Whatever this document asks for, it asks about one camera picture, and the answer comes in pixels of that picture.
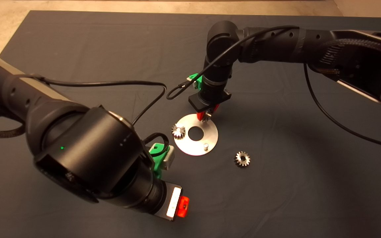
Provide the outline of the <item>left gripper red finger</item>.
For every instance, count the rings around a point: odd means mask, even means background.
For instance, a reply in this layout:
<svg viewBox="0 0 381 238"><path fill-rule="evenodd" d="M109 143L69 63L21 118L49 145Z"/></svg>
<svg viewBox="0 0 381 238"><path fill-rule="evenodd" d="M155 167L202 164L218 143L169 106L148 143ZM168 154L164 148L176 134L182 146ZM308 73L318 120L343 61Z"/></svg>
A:
<svg viewBox="0 0 381 238"><path fill-rule="evenodd" d="M185 218L189 210L190 199L186 196L180 196L178 203L178 217Z"/></svg>

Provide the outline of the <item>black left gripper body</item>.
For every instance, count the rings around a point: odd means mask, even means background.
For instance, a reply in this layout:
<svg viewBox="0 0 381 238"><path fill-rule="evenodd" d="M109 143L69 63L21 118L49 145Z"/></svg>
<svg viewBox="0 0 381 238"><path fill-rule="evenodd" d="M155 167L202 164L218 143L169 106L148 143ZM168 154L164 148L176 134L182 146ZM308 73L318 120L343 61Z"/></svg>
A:
<svg viewBox="0 0 381 238"><path fill-rule="evenodd" d="M134 186L124 199L124 207L174 221L179 210L183 187L163 180Z"/></svg>

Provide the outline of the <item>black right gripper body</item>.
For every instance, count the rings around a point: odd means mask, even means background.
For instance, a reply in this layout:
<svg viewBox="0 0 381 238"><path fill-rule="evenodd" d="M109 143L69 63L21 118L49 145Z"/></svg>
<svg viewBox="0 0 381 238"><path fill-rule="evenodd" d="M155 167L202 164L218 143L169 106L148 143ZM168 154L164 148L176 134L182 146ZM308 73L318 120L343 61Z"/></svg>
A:
<svg viewBox="0 0 381 238"><path fill-rule="evenodd" d="M215 108L218 104L229 100L231 96L232 94L227 89L215 92L200 90L189 96L189 104L197 113L200 113Z"/></svg>

